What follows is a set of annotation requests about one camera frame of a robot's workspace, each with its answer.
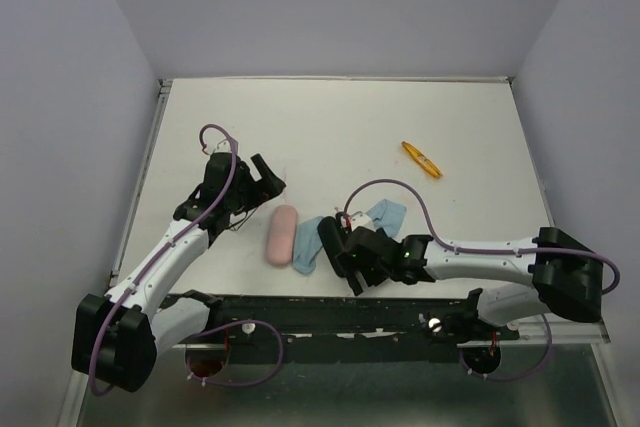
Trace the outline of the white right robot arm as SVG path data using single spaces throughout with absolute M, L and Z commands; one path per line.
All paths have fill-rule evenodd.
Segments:
M 554 227 L 543 227 L 532 238 L 470 246 L 439 242 L 431 235 L 396 241 L 381 229 L 358 227 L 331 242 L 328 256 L 355 294 L 386 280 L 406 285 L 453 279 L 498 282 L 496 288 L 476 289 L 467 297 L 460 326 L 474 339 L 547 313 L 577 323 L 601 319 L 603 260 Z

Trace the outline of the black glasses case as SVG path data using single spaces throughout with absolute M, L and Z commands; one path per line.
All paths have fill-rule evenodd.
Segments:
M 344 248 L 344 242 L 347 238 L 344 229 L 334 217 L 327 216 L 319 222 L 317 231 L 335 274 L 340 278 L 345 278 L 348 260 Z

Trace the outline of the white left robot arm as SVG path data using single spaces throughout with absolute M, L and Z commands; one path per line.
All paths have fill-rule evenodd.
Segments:
M 219 299 L 198 291 L 168 301 L 177 281 L 231 227 L 286 188 L 261 155 L 244 162 L 213 153 L 202 182 L 179 204 L 159 243 L 105 294 L 86 295 L 76 310 L 71 367 L 108 388 L 139 390 L 156 360 L 184 340 L 214 340 Z

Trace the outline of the light blue cleaning cloth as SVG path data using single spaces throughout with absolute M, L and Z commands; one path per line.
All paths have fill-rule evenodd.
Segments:
M 375 229 L 382 229 L 389 237 L 395 237 L 401 230 L 407 208 L 400 203 L 387 199 L 371 207 L 366 215 L 372 220 Z

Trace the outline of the thin wire-frame glasses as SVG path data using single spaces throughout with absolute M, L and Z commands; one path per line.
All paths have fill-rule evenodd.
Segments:
M 230 218 L 229 225 L 226 227 L 226 230 L 231 232 L 237 232 L 255 214 L 257 210 L 258 208 L 255 207 L 245 212 L 241 212 L 237 216 L 232 216 Z

